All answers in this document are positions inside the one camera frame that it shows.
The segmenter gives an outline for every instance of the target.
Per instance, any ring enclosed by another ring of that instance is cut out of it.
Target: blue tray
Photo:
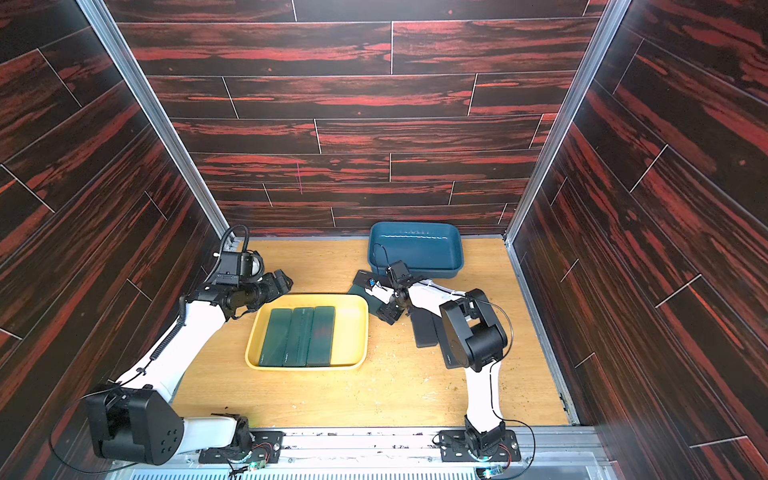
[[[386,274],[388,258],[402,260],[414,275],[453,278],[464,266],[462,237],[447,223],[378,222],[368,242],[371,270]]]

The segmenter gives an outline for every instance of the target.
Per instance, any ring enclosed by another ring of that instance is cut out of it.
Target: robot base
[[[198,462],[200,464],[228,464],[228,463],[248,463],[261,462],[266,459],[266,463],[277,463],[280,460],[280,452],[283,447],[283,433],[279,431],[250,430],[248,428],[248,419],[238,416],[238,433],[235,435],[233,444],[221,449],[205,449],[200,452]],[[263,448],[257,445],[269,444]],[[266,456],[266,449],[269,449],[269,457]]]
[[[440,457],[444,462],[506,462],[507,452],[499,448],[491,458],[475,458],[469,453],[465,438],[465,430],[441,430],[438,433],[440,445]],[[520,447],[517,437],[512,430],[507,430],[502,439],[509,452],[512,462],[520,462]]]

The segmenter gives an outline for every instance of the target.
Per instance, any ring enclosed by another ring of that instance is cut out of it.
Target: wire
[[[493,368],[493,365],[499,364],[499,363],[501,363],[501,362],[502,362],[502,361],[501,361],[501,360],[499,360],[499,361],[497,361],[496,363],[493,363],[493,364],[491,365],[491,368]],[[521,425],[525,425],[526,427],[528,427],[528,430],[530,430],[530,431],[531,431],[531,437],[533,438],[533,454],[531,454],[531,461],[530,461],[530,462],[528,462],[528,464],[525,466],[525,468],[523,468],[523,471],[522,471],[522,472],[518,473],[518,474],[517,474],[517,475],[515,475],[515,476],[512,476],[512,477],[509,477],[509,478],[506,478],[506,479],[505,479],[505,480],[512,480],[513,478],[518,478],[518,477],[520,477],[521,475],[523,475],[524,473],[526,473],[526,472],[528,471],[528,469],[531,467],[531,465],[533,465],[533,460],[534,460],[534,458],[536,458],[536,434],[534,434],[534,433],[533,433],[533,429],[531,428],[531,426],[530,426],[529,424],[527,424],[527,423],[525,423],[525,422],[523,422],[523,421],[521,421],[521,420],[505,419],[504,417],[502,417],[502,416],[500,416],[500,415],[498,415],[498,414],[496,413],[495,407],[493,406],[493,376],[490,376],[490,377],[488,378],[488,384],[489,384],[489,385],[490,385],[490,387],[491,387],[491,412],[493,412],[493,415],[494,415],[494,416],[495,416],[497,419],[499,419],[499,420],[501,420],[501,421],[503,421],[503,422],[517,422],[517,423],[519,423],[519,424],[521,424]]]
[[[137,379],[139,376],[142,376],[142,375],[144,375],[144,374],[147,372],[147,367],[150,365],[150,363],[152,363],[152,360],[151,360],[151,359],[150,359],[150,361],[147,363],[147,365],[145,365],[145,366],[144,366],[144,368],[139,368],[139,369],[138,369],[138,373],[137,373],[137,374],[136,374],[136,375],[135,375],[133,378],[131,378],[131,379],[129,379],[129,380],[127,380],[127,381],[125,381],[125,382],[122,382],[122,383],[118,383],[118,384],[116,384],[115,386],[113,386],[113,387],[110,387],[110,388],[108,388],[108,389],[105,389],[105,390],[99,390],[98,392],[91,392],[91,393],[87,393],[87,394],[83,395],[82,397],[80,397],[79,399],[77,399],[77,400],[73,401],[72,403],[70,403],[69,405],[67,405],[67,407],[66,407],[66,408],[64,409],[64,411],[62,412],[61,418],[60,418],[59,420],[57,420],[57,421],[56,421],[56,423],[53,425],[53,428],[52,428],[52,429],[51,429],[51,431],[48,433],[48,447],[51,449],[51,453],[53,454],[53,456],[54,456],[54,457],[56,457],[56,459],[57,459],[58,461],[60,461],[60,462],[61,462],[61,464],[62,464],[63,466],[65,466],[65,467],[68,467],[68,468],[71,468],[72,470],[75,470],[76,472],[78,472],[78,473],[81,473],[81,474],[83,474],[83,475],[102,475],[102,474],[104,474],[104,473],[112,473],[112,472],[117,472],[118,470],[123,470],[123,469],[125,469],[125,468],[129,468],[129,467],[132,467],[132,466],[134,466],[134,465],[138,465],[138,462],[133,462],[133,463],[129,463],[128,465],[123,465],[123,466],[121,466],[121,467],[112,468],[112,469],[110,469],[110,470],[102,470],[102,471],[100,471],[100,472],[88,472],[87,470],[80,470],[80,469],[79,469],[79,468],[77,468],[77,467],[73,467],[72,465],[69,465],[67,462],[65,462],[65,461],[64,461],[64,459],[63,459],[62,457],[58,456],[58,453],[56,453],[56,451],[55,451],[55,450],[54,450],[54,448],[53,448],[53,432],[54,432],[54,431],[56,430],[56,428],[58,427],[58,424],[60,424],[60,423],[61,423],[61,420],[63,420],[63,419],[64,419],[64,413],[66,413],[67,411],[69,411],[69,409],[71,409],[72,407],[76,406],[77,404],[79,404],[81,401],[83,401],[84,399],[86,399],[86,398],[87,398],[87,397],[89,397],[89,396],[100,395],[100,394],[102,394],[102,393],[111,392],[112,390],[117,390],[117,389],[119,389],[120,387],[122,387],[123,385],[125,385],[125,384],[127,384],[127,383],[133,382],[133,381],[134,381],[135,379]]]
[[[249,313],[258,312],[258,311],[259,311],[259,309],[255,309],[255,310],[248,309],[245,312],[242,312],[240,315],[233,316],[232,320],[239,320],[239,319],[243,318],[245,315],[247,315]]]
[[[498,446],[502,447],[502,449],[504,449],[504,451],[507,452],[507,466],[504,467],[504,471],[506,472],[507,468],[509,468],[509,466],[512,465],[512,454],[510,453],[507,446],[504,445],[503,443],[498,444]]]
[[[386,248],[384,248],[384,246],[383,246],[381,243],[374,243],[374,244],[373,244],[373,246],[374,246],[374,247],[375,247],[376,245],[378,245],[379,247],[381,247],[381,248],[382,248],[382,250],[384,250],[384,258],[386,258],[386,266],[387,266],[387,267],[390,267],[390,266],[392,266],[392,264],[389,262],[389,255],[388,255],[388,253],[386,252]],[[376,251],[375,251],[375,250],[373,251],[373,259],[374,259],[374,260],[376,259]]]
[[[495,303],[486,302],[485,300],[480,300],[480,299],[476,299],[476,298],[472,298],[472,300],[474,300],[476,302],[480,302],[480,303],[487,303],[488,305],[497,308],[499,311],[501,311],[504,314],[504,317],[507,319],[507,324],[509,325],[509,333],[510,333],[510,335],[509,335],[509,346],[507,347],[507,351],[504,353],[504,355],[502,355],[502,360],[507,358],[507,355],[509,355],[509,353],[512,350],[512,343],[515,341],[515,329],[512,328],[512,321],[509,319],[509,315],[507,315],[507,313],[504,311],[503,308],[501,308],[500,306],[496,305]]]
[[[496,305],[495,303],[486,302],[485,300],[480,300],[480,299],[474,298],[474,297],[470,298],[470,297],[468,297],[468,296],[466,296],[464,294],[458,293],[456,290],[447,289],[447,288],[445,288],[443,286],[440,286],[440,285],[438,285],[436,283],[423,283],[423,282],[419,282],[419,283],[421,283],[422,285],[430,286],[430,287],[432,287],[434,289],[440,290],[441,292],[450,293],[451,295],[461,296],[463,298],[466,298],[467,300],[474,300],[475,302],[485,303],[487,305],[490,305],[490,306],[493,306],[493,307],[497,308],[501,313],[503,313],[504,317],[507,319],[507,324],[509,325],[509,334],[510,335],[509,335],[509,346],[507,347],[507,351],[502,355],[502,358],[499,360],[499,362],[501,362],[503,359],[507,358],[507,355],[509,355],[509,353],[512,350],[512,343],[515,341],[515,329],[512,328],[512,321],[509,319],[509,315],[507,315],[507,313],[504,311],[503,308],[501,308],[500,306]]]
[[[181,331],[181,327],[186,326],[187,323],[187,298],[185,295],[179,297],[179,318],[176,319],[176,325],[170,332],[163,338],[157,348],[149,355],[150,360],[157,360],[160,358],[160,354],[168,347],[168,344],[173,340],[176,335]]]
[[[440,432],[437,432],[434,437],[432,437],[432,444],[436,447],[449,447],[452,443],[443,443],[443,442],[435,442],[435,437],[439,436]]]
[[[266,453],[266,457],[264,458],[264,462],[265,463],[269,463],[269,461],[270,461],[270,452],[272,452],[272,448],[273,448],[272,444],[269,443],[269,442],[264,442],[264,443],[260,443],[259,445],[256,445],[254,448],[255,449],[259,449],[259,448],[264,449],[264,451]]]
[[[230,472],[230,474],[227,476],[227,478],[232,478],[232,479],[234,480],[235,478],[237,478],[237,476],[238,476],[239,474],[241,474],[241,473],[245,473],[245,471],[248,469],[248,465],[246,465],[246,466],[244,466],[244,467],[240,467],[240,468],[238,468],[238,469],[236,470],[236,469],[235,469],[235,468],[232,466],[232,462],[231,462],[231,460],[229,460],[228,458],[225,458],[224,460],[227,460],[227,464],[229,464],[229,466],[230,466],[230,470],[232,470],[232,472]]]
[[[216,263],[214,263],[214,268],[210,269],[210,273],[208,273],[208,276],[205,277],[205,280],[203,283],[208,283],[208,280],[214,275],[214,272],[219,269],[219,265],[221,265],[221,254],[224,253],[224,247],[227,245],[227,240],[230,238],[230,233],[234,232],[236,228],[242,228],[245,232],[245,237],[243,240],[243,252],[246,252],[248,248],[248,242],[250,242],[250,230],[248,230],[248,227],[245,225],[239,224],[239,225],[233,225],[232,227],[227,228],[227,230],[223,233],[221,236],[221,242],[219,243],[219,256],[216,257]]]

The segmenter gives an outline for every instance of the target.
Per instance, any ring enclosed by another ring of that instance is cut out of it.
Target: black cable
[[[147,365],[144,366],[144,368],[137,369],[138,373],[133,378],[131,378],[131,379],[125,381],[125,382],[118,383],[115,386],[110,387],[110,388],[105,389],[105,390],[99,390],[98,392],[87,393],[87,394],[83,395],[82,397],[80,397],[79,399],[77,399],[77,400],[73,401],[72,403],[70,403],[69,405],[67,405],[67,407],[62,412],[61,418],[56,421],[56,423],[53,425],[53,428],[51,428],[51,431],[48,433],[48,447],[51,449],[51,453],[53,454],[53,456],[56,457],[56,459],[58,461],[60,461],[63,466],[71,468],[72,470],[75,470],[76,472],[81,473],[83,475],[103,475],[104,473],[117,472],[118,470],[123,470],[124,468],[129,468],[129,467],[132,467],[134,465],[138,465],[138,462],[133,462],[133,463],[129,463],[128,465],[123,465],[121,467],[112,468],[110,470],[102,470],[100,472],[88,472],[86,470],[80,470],[77,467],[73,467],[72,465],[69,465],[67,462],[64,461],[64,459],[62,457],[58,456],[58,453],[56,453],[56,451],[53,448],[53,432],[56,431],[56,428],[58,427],[58,424],[61,423],[62,419],[64,419],[64,413],[66,413],[69,409],[71,409],[72,407],[76,406],[78,403],[80,403],[81,401],[83,401],[84,399],[86,399],[89,396],[94,396],[94,395],[99,395],[101,393],[111,392],[112,390],[119,389],[120,387],[122,387],[123,385],[125,385],[127,383],[133,382],[139,376],[142,376],[142,375],[144,375],[147,372],[147,367],[150,365],[150,363],[152,363],[151,359],[147,363]]]
[[[205,280],[203,280],[203,283],[208,283],[208,280],[214,275],[214,272],[219,269],[219,265],[221,265],[221,254],[224,253],[224,247],[227,245],[227,240],[230,238],[230,234],[234,232],[234,230],[238,227],[241,227],[243,231],[245,231],[245,237],[243,240],[243,249],[241,251],[245,252],[248,248],[248,242],[250,242],[250,230],[248,230],[248,227],[245,225],[233,225],[232,227],[227,228],[227,230],[223,233],[221,236],[221,242],[219,243],[219,256],[216,257],[216,263],[214,263],[214,268],[210,269],[210,273],[208,273],[208,276],[205,277]]]
[[[450,443],[443,443],[442,441],[440,441],[440,442],[435,442],[435,437],[436,437],[436,436],[439,436],[439,435],[440,435],[440,432],[437,432],[437,433],[435,434],[435,436],[434,436],[434,437],[432,437],[432,444],[433,444],[434,446],[436,446],[436,447],[442,447],[442,446],[448,447],[448,446],[450,446],[450,445],[451,445]]]
[[[249,313],[258,312],[258,311],[259,311],[259,309],[255,309],[255,310],[248,309],[245,312],[242,312],[240,315],[233,316],[232,320],[239,320],[239,319],[243,318],[245,315],[247,315]]]
[[[227,460],[227,463],[230,466],[230,470],[232,470],[232,472],[230,472],[227,478],[231,478],[232,480],[235,480],[238,475],[240,475],[241,473],[245,473],[248,470],[248,465],[235,469],[234,466],[232,466],[232,462],[228,458],[225,458],[224,460]]]
[[[501,362],[502,362],[501,360],[497,361],[496,363],[491,365],[491,368],[493,368],[493,365],[496,365],[497,363],[501,363]],[[494,409],[494,406],[493,406],[493,376],[488,378],[488,384],[491,386],[491,412],[493,412],[493,415],[497,419],[499,419],[499,420],[501,420],[503,422],[517,422],[517,423],[519,423],[521,425],[525,425],[526,427],[528,427],[528,430],[531,431],[531,438],[533,439],[533,454],[531,454],[531,461],[528,462],[528,464],[525,466],[525,468],[523,468],[522,472],[520,472],[520,473],[518,473],[518,474],[516,474],[516,475],[514,475],[512,477],[508,477],[508,478],[504,479],[504,480],[512,480],[513,478],[518,478],[521,475],[523,475],[524,473],[526,473],[528,471],[528,469],[531,467],[531,465],[533,465],[533,460],[534,460],[534,458],[536,458],[536,435],[533,433],[533,429],[531,428],[531,426],[529,424],[527,424],[527,423],[525,423],[525,422],[523,422],[521,420],[505,419],[504,417],[496,415],[496,410]]]
[[[437,285],[436,283],[422,283],[422,285],[430,286],[430,287],[432,287],[434,289],[440,290],[441,292],[450,293],[451,295],[460,296],[460,297],[466,298],[468,300],[474,300],[476,302],[485,303],[487,305],[494,306],[497,309],[499,309],[499,311],[501,311],[504,314],[504,317],[507,319],[507,324],[509,325],[509,333],[510,333],[510,336],[509,336],[509,346],[507,347],[507,351],[502,355],[502,359],[499,360],[499,362],[501,362],[503,359],[507,358],[507,355],[509,355],[509,353],[512,350],[512,343],[515,341],[515,329],[512,328],[512,321],[509,319],[509,315],[507,315],[507,313],[504,311],[503,308],[501,308],[500,306],[496,305],[495,303],[486,302],[485,300],[480,300],[480,299],[477,299],[477,298],[474,298],[474,297],[469,298],[466,295],[462,295],[460,293],[457,293],[455,290],[449,290],[449,289],[447,289],[447,288],[445,288],[443,286]]]
[[[182,295],[179,297],[179,318],[176,319],[176,325],[174,325],[174,328],[168,332],[168,334],[165,336],[165,338],[160,342],[160,345],[157,346],[157,348],[152,352],[151,355],[149,355],[150,360],[157,360],[157,358],[160,356],[160,354],[165,350],[165,347],[168,346],[171,340],[174,339],[176,335],[181,331],[181,327],[187,325],[187,298],[186,296]]]
[[[387,268],[391,267],[391,266],[392,266],[392,264],[389,262],[389,255],[388,255],[388,253],[386,252],[386,248],[384,248],[384,246],[383,246],[381,243],[374,243],[374,244],[373,244],[373,246],[374,246],[374,247],[375,247],[376,245],[378,245],[379,247],[381,247],[381,248],[382,248],[382,250],[384,250],[384,258],[386,258],[386,266],[387,266]],[[373,259],[374,259],[374,260],[376,260],[376,249],[373,249]]]

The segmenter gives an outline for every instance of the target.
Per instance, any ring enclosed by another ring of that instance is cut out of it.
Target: aluminum frame
[[[227,219],[224,218],[200,172],[197,171],[186,147],[181,143],[179,134],[149,85],[149,80],[139,67],[131,48],[128,47],[128,43],[123,38],[123,34],[114,22],[107,6],[103,0],[76,1],[96,32],[96,36],[101,40],[104,49],[123,76],[125,84],[147,115],[152,128],[165,145],[168,154],[181,172],[181,176],[192,190],[192,194],[197,198],[197,202],[203,208],[203,212],[214,227],[216,234],[221,238],[224,231],[229,228]]]
[[[462,239],[472,239],[472,238],[500,238],[504,239],[504,237],[499,235],[487,235],[487,234],[478,234],[478,235],[462,235]],[[341,240],[368,240],[369,237],[366,235],[348,235],[348,236],[341,236],[341,235],[329,235],[327,237],[251,237],[251,240],[262,240],[262,241],[274,241],[274,240],[280,240],[280,241],[286,241],[286,242],[325,242],[325,241],[341,241]],[[245,237],[233,237],[231,241],[229,241],[225,246],[224,250],[227,252],[233,252],[237,249],[237,247],[240,245],[240,242],[245,240]]]
[[[432,444],[432,438],[441,427],[387,427],[387,428],[294,428],[279,429],[285,432],[281,445],[280,462],[244,478],[311,478],[312,474],[324,474],[327,480],[343,480],[359,475],[365,470],[379,480],[393,478],[406,480],[397,474],[424,473],[432,480],[456,480],[460,475],[475,479],[476,462],[444,463],[440,449]],[[532,454],[531,433],[525,427],[512,427],[520,444],[524,461]],[[614,480],[611,462],[605,455],[594,427],[545,426],[533,427],[536,435],[536,459],[539,467],[580,467],[594,480]],[[202,480],[218,478],[228,473],[221,465],[200,465],[197,454],[179,454],[160,466],[142,465],[114,473],[112,480],[129,478],[185,478]]]
[[[605,12],[600,17],[598,26],[594,30],[592,40],[587,46],[587,51],[584,53],[584,57],[581,59],[574,80],[571,83],[571,88],[568,89],[568,93],[565,95],[563,105],[560,107],[558,117],[555,119],[552,129],[544,147],[541,149],[541,153],[538,156],[538,161],[534,167],[531,179],[528,182],[528,186],[525,188],[525,192],[518,204],[517,212],[512,217],[509,223],[509,228],[505,235],[505,241],[510,245],[520,231],[523,221],[525,220],[528,211],[533,205],[533,200],[536,198],[536,194],[541,189],[541,184],[544,183],[544,178],[547,176],[552,163],[554,162],[554,156],[560,150],[560,146],[565,139],[565,135],[568,132],[568,128],[571,126],[576,112],[581,106],[581,102],[584,100],[584,96],[587,94],[587,89],[594,79],[594,75],[598,72],[598,68],[603,61],[605,52],[608,50],[608,46],[614,39],[616,32],[619,29],[621,20],[624,19],[624,14],[627,13],[627,8],[632,0],[611,0],[608,2]]]
[[[549,342],[546,329],[541,321],[541,316],[538,313],[533,296],[531,295],[531,290],[528,288],[528,283],[523,274],[517,253],[515,252],[514,242],[518,233],[520,233],[520,228],[522,227],[525,218],[531,210],[536,195],[541,189],[541,185],[544,183],[544,179],[546,178],[549,169],[554,163],[554,158],[560,150],[560,146],[565,139],[565,135],[568,133],[568,129],[573,123],[574,117],[581,106],[581,102],[587,94],[587,89],[589,89],[595,74],[598,72],[603,57],[608,50],[608,46],[613,41],[614,36],[619,29],[619,25],[624,19],[624,15],[627,13],[630,3],[631,0],[611,0],[608,3],[608,7],[605,9],[605,12],[598,22],[598,26],[594,31],[592,40],[587,47],[587,51],[584,53],[584,58],[581,59],[581,64],[576,71],[571,88],[568,89],[568,93],[565,95],[565,100],[560,107],[558,117],[554,121],[554,125],[552,126],[544,147],[541,149],[541,154],[539,155],[534,171],[531,174],[531,179],[520,199],[517,212],[509,223],[507,233],[504,235],[504,243],[507,247],[507,253],[512,262],[512,268],[515,269],[515,275],[518,278],[525,304],[528,306],[528,312],[531,314],[531,321],[533,322],[536,335],[541,344],[541,349],[544,351],[544,356],[549,365],[549,370],[552,374],[555,387],[558,389],[558,392],[560,392],[561,400],[563,401],[565,411],[568,415],[568,420],[573,425],[579,425],[580,423],[578,414],[576,413],[571,393],[568,391],[568,386],[566,385],[562,371],[560,370],[557,357],[555,357],[554,350]]]

